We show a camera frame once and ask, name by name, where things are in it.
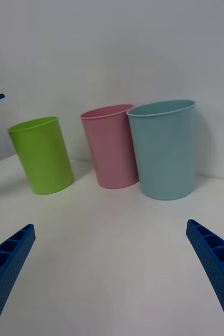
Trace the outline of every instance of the green cup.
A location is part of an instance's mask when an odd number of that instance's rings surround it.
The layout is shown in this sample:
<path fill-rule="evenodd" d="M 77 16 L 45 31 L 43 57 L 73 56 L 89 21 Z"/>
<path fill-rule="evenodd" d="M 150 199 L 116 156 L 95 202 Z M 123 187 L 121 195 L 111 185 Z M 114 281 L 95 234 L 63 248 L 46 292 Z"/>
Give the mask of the green cup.
<path fill-rule="evenodd" d="M 65 189 L 74 177 L 57 117 L 22 122 L 8 129 L 35 194 Z"/>

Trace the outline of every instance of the light blue cup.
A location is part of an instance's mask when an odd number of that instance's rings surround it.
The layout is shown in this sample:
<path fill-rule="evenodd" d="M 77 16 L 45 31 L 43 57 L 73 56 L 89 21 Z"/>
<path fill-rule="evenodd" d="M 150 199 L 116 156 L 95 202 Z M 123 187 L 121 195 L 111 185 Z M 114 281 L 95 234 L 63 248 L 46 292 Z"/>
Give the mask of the light blue cup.
<path fill-rule="evenodd" d="M 127 112 L 143 193 L 171 200 L 194 190 L 194 108 L 191 100 L 171 100 Z"/>

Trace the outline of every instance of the white backdrop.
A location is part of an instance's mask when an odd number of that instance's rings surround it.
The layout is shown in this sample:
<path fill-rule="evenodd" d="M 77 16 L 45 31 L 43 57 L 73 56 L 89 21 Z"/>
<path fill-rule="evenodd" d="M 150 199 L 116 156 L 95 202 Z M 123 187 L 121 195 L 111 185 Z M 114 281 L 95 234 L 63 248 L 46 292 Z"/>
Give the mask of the white backdrop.
<path fill-rule="evenodd" d="M 197 172 L 224 177 L 224 0 L 0 0 L 0 86 L 7 127 L 57 115 L 79 159 L 88 109 L 195 99 Z"/>

